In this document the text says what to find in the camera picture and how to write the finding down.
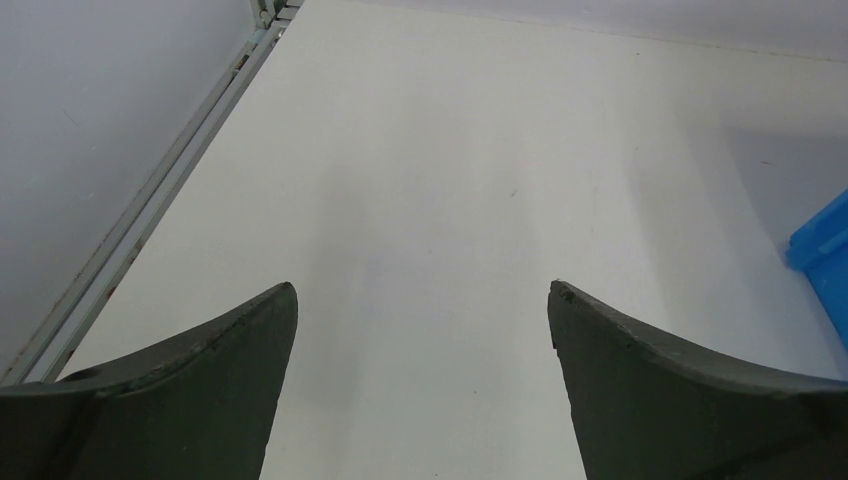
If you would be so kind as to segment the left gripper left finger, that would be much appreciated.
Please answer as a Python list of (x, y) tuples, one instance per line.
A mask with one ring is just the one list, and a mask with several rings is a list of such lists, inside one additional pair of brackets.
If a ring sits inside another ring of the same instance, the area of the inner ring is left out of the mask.
[(256, 479), (298, 325), (281, 283), (53, 383), (1, 391), (5, 479)]

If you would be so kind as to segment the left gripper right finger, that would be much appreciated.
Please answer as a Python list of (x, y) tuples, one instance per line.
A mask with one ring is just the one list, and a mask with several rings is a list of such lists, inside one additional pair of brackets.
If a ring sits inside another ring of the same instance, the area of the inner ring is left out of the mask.
[(843, 479), (847, 385), (705, 348), (556, 280), (547, 315), (590, 479)]

